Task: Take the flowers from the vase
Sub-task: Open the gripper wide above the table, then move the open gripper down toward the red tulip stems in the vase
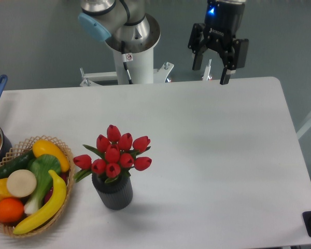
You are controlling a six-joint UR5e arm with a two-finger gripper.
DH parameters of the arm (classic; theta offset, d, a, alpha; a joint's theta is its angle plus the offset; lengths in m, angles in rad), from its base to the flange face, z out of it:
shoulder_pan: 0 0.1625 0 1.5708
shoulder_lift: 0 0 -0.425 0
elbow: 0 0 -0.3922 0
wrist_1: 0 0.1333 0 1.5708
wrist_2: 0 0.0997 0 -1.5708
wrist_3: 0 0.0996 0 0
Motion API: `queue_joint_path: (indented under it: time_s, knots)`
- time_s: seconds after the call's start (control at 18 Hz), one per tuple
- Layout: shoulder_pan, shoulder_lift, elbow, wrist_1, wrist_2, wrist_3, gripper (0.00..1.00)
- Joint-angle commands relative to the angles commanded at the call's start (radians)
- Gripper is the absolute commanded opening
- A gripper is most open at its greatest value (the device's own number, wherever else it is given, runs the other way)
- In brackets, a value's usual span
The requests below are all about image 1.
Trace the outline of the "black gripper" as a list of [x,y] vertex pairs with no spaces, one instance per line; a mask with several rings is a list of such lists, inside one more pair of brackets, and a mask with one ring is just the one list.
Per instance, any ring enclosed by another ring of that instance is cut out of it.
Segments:
[[223,71],[220,84],[229,83],[231,75],[246,63],[249,39],[236,37],[245,1],[208,1],[203,23],[195,23],[190,34],[188,48],[193,52],[192,70],[201,69],[203,53],[213,50],[220,54]]

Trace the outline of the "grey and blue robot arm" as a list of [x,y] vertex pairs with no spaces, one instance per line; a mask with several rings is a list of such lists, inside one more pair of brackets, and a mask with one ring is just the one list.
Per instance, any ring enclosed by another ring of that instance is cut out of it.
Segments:
[[[85,74],[83,81],[116,79],[120,85],[168,81],[174,66],[168,62],[159,69],[153,66],[153,50],[161,31],[157,20],[145,12],[144,1],[81,1],[80,5],[80,25],[112,50],[116,68],[114,73]],[[201,68],[207,50],[222,59],[222,85],[245,66],[249,41],[236,37],[244,9],[244,1],[207,2],[204,22],[193,25],[188,42],[193,70]]]

